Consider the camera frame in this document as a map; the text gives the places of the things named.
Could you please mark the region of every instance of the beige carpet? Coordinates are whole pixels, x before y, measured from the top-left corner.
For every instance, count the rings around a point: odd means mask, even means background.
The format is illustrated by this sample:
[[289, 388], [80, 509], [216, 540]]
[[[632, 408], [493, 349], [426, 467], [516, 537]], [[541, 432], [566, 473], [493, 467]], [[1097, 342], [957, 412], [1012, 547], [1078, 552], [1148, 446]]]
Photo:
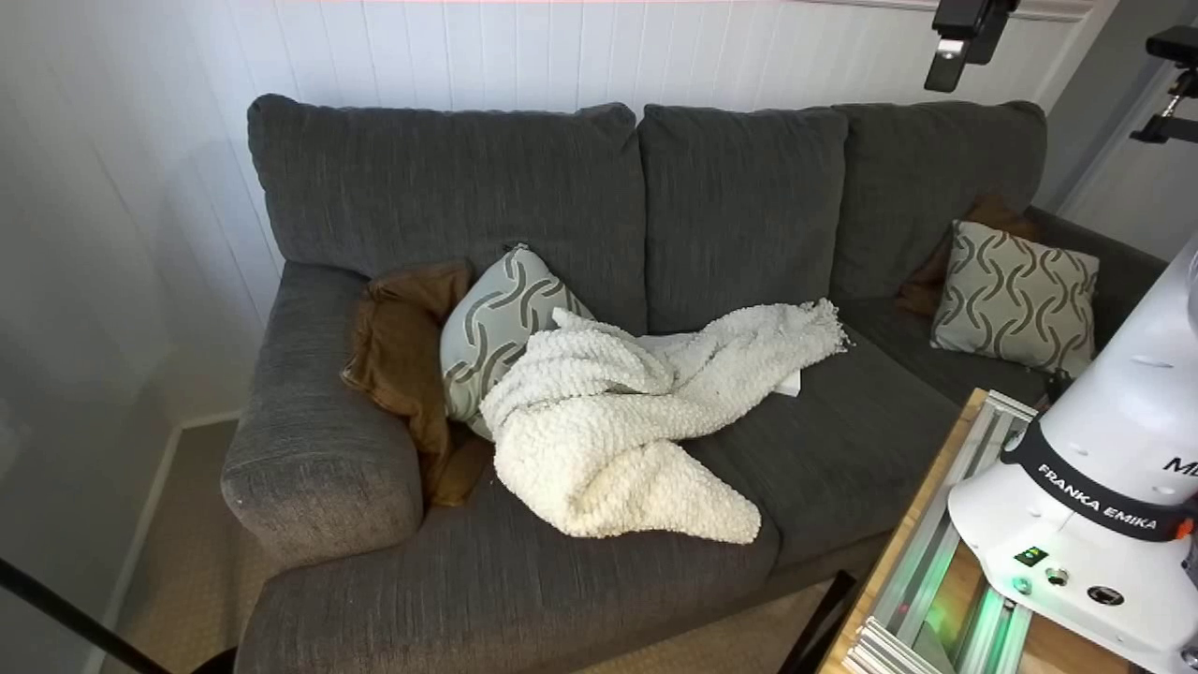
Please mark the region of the beige carpet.
[[[120, 638], [169, 669], [195, 669], [231, 648], [274, 572], [222, 503], [216, 476], [227, 437], [231, 424], [195, 426], [180, 437], [124, 598]], [[776, 674], [815, 604], [821, 588], [784, 594], [583, 674]]]

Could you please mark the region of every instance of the back cushion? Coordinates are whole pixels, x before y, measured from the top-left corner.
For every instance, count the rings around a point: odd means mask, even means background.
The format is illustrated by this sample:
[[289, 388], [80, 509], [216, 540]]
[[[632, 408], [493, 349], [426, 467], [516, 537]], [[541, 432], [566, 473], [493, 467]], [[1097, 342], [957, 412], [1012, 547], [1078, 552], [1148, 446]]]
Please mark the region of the back cushion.
[[828, 295], [845, 117], [645, 110], [649, 326]]
[[541, 252], [604, 323], [645, 328], [637, 117], [251, 106], [251, 152], [289, 261], [367, 276], [512, 245]]
[[836, 301], [894, 295], [979, 193], [1024, 211], [1045, 166], [1034, 106], [845, 106], [845, 203]]

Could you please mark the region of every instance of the side table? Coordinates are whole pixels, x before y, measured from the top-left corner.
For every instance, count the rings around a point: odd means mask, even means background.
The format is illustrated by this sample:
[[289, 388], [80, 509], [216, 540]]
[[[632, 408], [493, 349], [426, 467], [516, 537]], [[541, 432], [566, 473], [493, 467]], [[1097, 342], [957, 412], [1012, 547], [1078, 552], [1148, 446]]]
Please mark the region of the side table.
[[986, 583], [949, 519], [949, 487], [981, 473], [1034, 408], [974, 388], [883, 559], [828, 648], [828, 674], [1127, 674], [1120, 655], [1045, 622]]

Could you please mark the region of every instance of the gray couch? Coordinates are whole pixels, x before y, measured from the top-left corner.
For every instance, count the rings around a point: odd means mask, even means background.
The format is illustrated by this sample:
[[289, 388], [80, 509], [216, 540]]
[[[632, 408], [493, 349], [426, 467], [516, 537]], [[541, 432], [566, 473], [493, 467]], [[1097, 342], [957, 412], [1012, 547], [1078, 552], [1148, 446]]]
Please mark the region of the gray couch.
[[[728, 612], [868, 570], [974, 386], [1045, 373], [927, 349], [894, 307], [981, 191], [1024, 211], [1045, 160], [1034, 106], [705, 111], [388, 111], [251, 106], [251, 152], [286, 256], [222, 492], [286, 565], [241, 669], [561, 669]], [[1103, 342], [1161, 261], [1034, 216], [1100, 256]], [[336, 372], [367, 276], [531, 245], [606, 323], [695, 328], [747, 302], [830, 295], [855, 349], [799, 401], [689, 442], [763, 509], [748, 547], [566, 540], [498, 481], [425, 513], [402, 421]]]

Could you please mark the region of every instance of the white blanket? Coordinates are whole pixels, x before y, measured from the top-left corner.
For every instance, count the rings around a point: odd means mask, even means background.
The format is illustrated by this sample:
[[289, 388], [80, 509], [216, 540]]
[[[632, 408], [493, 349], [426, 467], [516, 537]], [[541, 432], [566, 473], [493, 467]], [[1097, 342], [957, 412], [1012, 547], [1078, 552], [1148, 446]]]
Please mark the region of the white blanket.
[[498, 481], [566, 537], [752, 544], [757, 507], [673, 442], [715, 436], [841, 352], [836, 307], [747, 307], [702, 333], [640, 342], [571, 312], [556, 323], [482, 401]]

